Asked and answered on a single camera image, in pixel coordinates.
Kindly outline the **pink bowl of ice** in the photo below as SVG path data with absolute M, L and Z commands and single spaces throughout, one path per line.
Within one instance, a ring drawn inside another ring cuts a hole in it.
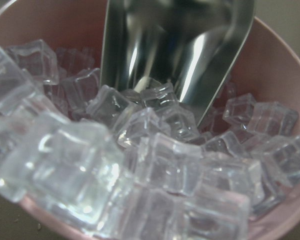
M 0 9 L 0 194 L 72 240 L 274 240 L 300 219 L 300 61 L 259 20 L 201 126 L 101 84 L 109 0 Z

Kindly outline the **steel ice scoop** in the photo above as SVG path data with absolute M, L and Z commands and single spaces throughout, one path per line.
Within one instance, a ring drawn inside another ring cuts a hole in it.
M 254 17 L 253 0 L 110 0 L 100 83 L 122 91 L 143 77 L 171 82 L 201 126 Z

